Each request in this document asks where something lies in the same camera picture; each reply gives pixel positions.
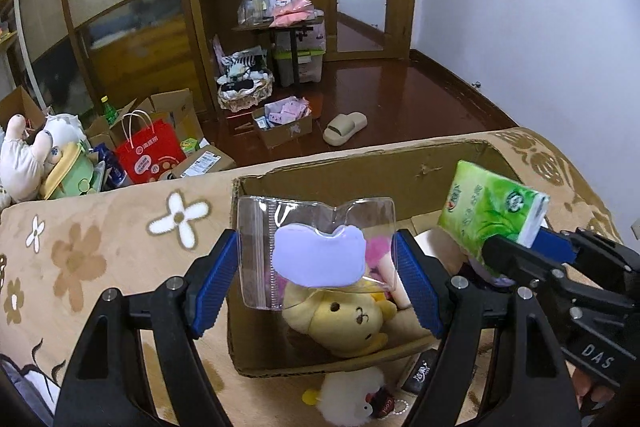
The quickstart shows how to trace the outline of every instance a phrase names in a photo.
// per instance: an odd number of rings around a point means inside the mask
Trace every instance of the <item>white flower pattern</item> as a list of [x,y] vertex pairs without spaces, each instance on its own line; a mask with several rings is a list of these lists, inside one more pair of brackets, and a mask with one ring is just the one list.
[[39,223],[38,216],[33,216],[33,221],[31,222],[31,233],[27,236],[27,240],[25,241],[25,245],[29,248],[33,245],[33,251],[38,253],[40,251],[40,234],[44,231],[44,221]]
[[159,219],[151,221],[146,229],[151,235],[162,235],[178,229],[178,240],[183,248],[193,250],[196,246],[196,234],[190,221],[202,219],[209,215],[209,203],[196,201],[185,206],[179,191],[172,192],[166,200],[169,213]]

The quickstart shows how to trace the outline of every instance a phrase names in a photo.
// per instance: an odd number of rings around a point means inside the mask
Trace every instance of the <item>white fluffy duck keychain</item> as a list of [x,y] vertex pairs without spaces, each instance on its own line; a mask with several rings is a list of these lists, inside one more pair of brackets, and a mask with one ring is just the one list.
[[[302,401],[315,406],[325,420],[338,427],[360,427],[372,419],[402,414],[409,409],[407,402],[394,399],[389,393],[385,377],[377,367],[329,373],[320,390],[307,389]],[[403,405],[400,411],[396,411],[397,402]]]

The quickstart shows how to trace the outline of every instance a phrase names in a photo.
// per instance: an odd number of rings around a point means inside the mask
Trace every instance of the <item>bag handle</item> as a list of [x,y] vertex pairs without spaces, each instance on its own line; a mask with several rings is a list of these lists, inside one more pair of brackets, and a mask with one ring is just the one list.
[[[154,123],[151,121],[151,117],[148,115],[148,113],[146,111],[143,111],[142,109],[135,109],[131,112],[128,112],[127,114],[124,114],[122,116],[122,120],[120,121],[120,123],[122,124],[122,132],[124,133],[124,137],[127,139],[127,143],[131,144],[131,148],[133,149],[133,140],[131,137],[131,120],[132,120],[132,116],[136,116],[138,118],[142,118],[142,120],[146,123],[145,118],[142,116],[145,115],[146,119],[149,121],[149,125],[151,126],[151,131],[153,131],[153,133],[156,133],[156,130],[154,129]],[[127,136],[127,131],[126,129],[124,129],[124,118],[125,116],[129,117],[129,135]]]

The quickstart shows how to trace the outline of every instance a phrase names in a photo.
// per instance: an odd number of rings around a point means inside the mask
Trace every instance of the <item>slipper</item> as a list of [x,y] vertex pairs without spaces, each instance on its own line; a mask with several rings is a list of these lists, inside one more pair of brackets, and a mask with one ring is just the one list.
[[360,112],[339,114],[324,130],[322,138],[329,145],[340,147],[358,131],[367,126],[367,117]]

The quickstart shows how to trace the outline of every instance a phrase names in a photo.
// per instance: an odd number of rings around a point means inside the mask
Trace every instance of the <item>green tissue pack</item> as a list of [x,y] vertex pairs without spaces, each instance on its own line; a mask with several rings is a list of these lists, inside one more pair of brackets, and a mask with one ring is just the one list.
[[548,202],[543,192],[460,160],[438,225],[485,266],[482,245],[492,235],[533,245]]

